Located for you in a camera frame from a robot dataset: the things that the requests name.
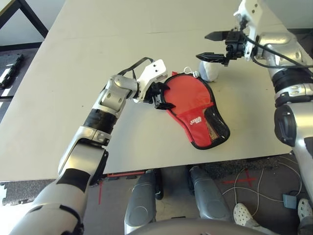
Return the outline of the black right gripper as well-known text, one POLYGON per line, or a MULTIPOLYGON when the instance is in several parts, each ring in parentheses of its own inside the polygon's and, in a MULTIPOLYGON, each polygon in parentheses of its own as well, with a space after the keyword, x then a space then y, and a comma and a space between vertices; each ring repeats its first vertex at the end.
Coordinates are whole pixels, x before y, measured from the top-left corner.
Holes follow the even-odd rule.
POLYGON ((226 57, 223 54, 203 52, 196 55, 201 61, 228 65, 229 60, 237 60, 244 56, 246 35, 242 31, 214 31, 207 34, 204 38, 215 42, 225 41, 226 57))

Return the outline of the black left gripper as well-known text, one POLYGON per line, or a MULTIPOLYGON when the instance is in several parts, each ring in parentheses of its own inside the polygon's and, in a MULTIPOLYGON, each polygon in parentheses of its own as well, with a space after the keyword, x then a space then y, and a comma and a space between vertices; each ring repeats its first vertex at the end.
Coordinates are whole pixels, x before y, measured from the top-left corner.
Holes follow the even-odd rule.
POLYGON ((161 92, 169 90, 170 88, 161 82, 153 82, 146 94, 144 96, 144 102, 149 104, 154 104, 154 107, 159 110, 171 110, 175 108, 175 105, 172 103, 162 103, 161 101, 161 92))

